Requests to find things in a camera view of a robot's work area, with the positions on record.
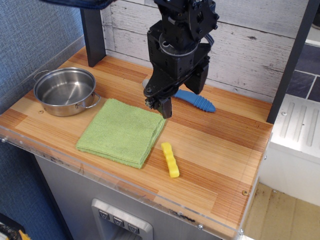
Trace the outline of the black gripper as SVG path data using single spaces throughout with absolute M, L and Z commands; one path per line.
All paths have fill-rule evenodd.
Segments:
M 211 46 L 200 43 L 194 52 L 185 56 L 168 55 L 161 50 L 159 43 L 150 43 L 148 50 L 153 73 L 144 95 L 151 106 L 155 104 L 155 108 L 158 107 L 164 119 L 169 119 L 172 117 L 170 97 L 182 84 L 196 95 L 203 90 L 209 71 Z

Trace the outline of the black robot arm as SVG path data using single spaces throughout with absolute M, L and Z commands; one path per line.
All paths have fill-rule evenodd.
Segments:
M 168 119 L 171 97 L 181 85 L 199 94 L 205 85 L 220 18 L 213 0 L 157 0 L 162 19 L 147 33 L 153 73 L 144 88 L 145 104 Z

